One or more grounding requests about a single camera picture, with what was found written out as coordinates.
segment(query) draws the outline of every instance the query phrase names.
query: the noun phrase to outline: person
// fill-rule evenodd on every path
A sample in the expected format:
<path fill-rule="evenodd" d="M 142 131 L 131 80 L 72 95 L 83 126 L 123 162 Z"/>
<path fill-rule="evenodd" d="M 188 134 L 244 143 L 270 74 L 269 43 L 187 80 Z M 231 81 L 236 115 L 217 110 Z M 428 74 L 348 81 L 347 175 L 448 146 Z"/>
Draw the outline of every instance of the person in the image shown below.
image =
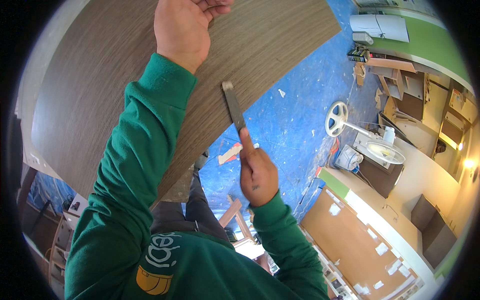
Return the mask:
<path fill-rule="evenodd" d="M 208 54 L 208 24 L 229 13 L 232 3 L 159 0 L 156 53 L 140 79 L 125 88 L 125 110 L 73 234 L 66 299 L 328 298 L 317 252 L 280 198 L 277 169 L 253 147 L 246 128 L 240 131 L 240 185 L 263 247 L 280 268 L 276 276 L 236 253 L 221 233 L 209 231 L 201 214 L 190 216 L 199 221 L 192 222 L 187 213 L 180 230 L 165 232 L 168 222 L 160 222 L 163 231 L 151 232 L 149 207 L 175 151 L 197 81 L 193 74 Z M 204 208 L 202 202 L 206 199 L 197 199 L 196 206 Z"/>

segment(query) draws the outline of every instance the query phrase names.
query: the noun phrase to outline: blue floor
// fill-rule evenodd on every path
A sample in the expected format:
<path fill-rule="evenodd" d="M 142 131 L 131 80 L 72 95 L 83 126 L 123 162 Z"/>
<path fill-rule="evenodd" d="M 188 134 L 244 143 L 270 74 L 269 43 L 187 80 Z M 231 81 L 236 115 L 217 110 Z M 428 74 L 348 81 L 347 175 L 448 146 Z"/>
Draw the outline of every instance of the blue floor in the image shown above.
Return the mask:
<path fill-rule="evenodd" d="M 357 7 L 351 0 L 327 2 L 342 31 L 288 72 L 244 113 L 253 143 L 258 143 L 278 167 L 283 200 L 292 207 L 298 221 L 318 196 L 321 180 L 314 179 L 315 171 L 326 164 L 334 142 L 324 129 L 325 114 L 330 105 L 339 100 L 346 102 L 351 123 L 378 121 L 379 110 L 374 101 L 375 91 L 380 86 L 378 79 L 367 73 L 364 85 L 358 87 L 352 76 L 354 62 L 346 57 L 354 47 L 349 17 L 358 13 Z M 355 135 L 350 128 L 344 130 L 340 135 L 341 146 L 352 145 Z M 217 218 L 230 206 L 229 194 L 233 199 L 241 200 L 241 212 L 250 224 L 249 214 L 245 211 L 248 201 L 239 185 L 240 162 L 234 159 L 219 166 L 217 157 L 238 142 L 237 132 L 230 126 L 210 146 L 210 157 L 200 170 L 200 178 Z M 61 201 L 69 194 L 75 194 L 67 189 L 68 186 L 63 187 L 66 186 L 64 182 L 59 184 L 44 174 L 37 177 L 36 192 L 32 189 L 29 200 L 39 209 L 47 199 L 56 199 L 54 206 L 56 210 L 60 209 Z M 239 231 L 235 220 L 230 226 Z"/>

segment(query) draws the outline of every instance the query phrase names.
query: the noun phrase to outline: standing fan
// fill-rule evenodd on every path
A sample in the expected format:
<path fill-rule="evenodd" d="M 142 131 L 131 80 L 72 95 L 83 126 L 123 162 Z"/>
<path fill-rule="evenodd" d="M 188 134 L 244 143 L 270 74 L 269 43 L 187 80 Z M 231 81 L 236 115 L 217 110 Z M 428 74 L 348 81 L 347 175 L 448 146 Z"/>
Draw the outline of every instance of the standing fan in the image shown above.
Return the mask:
<path fill-rule="evenodd" d="M 405 156 L 402 154 L 400 148 L 393 145 L 395 129 L 385 126 L 384 136 L 381 137 L 377 134 L 373 134 L 373 132 L 348 123 L 347 119 L 347 105 L 342 101 L 337 101 L 332 104 L 325 119 L 325 130 L 327 131 L 327 134 L 336 137 L 342 133 L 345 126 L 351 127 L 370 137 L 370 140 L 367 142 L 367 150 L 370 153 L 387 163 L 396 165 L 403 164 Z"/>

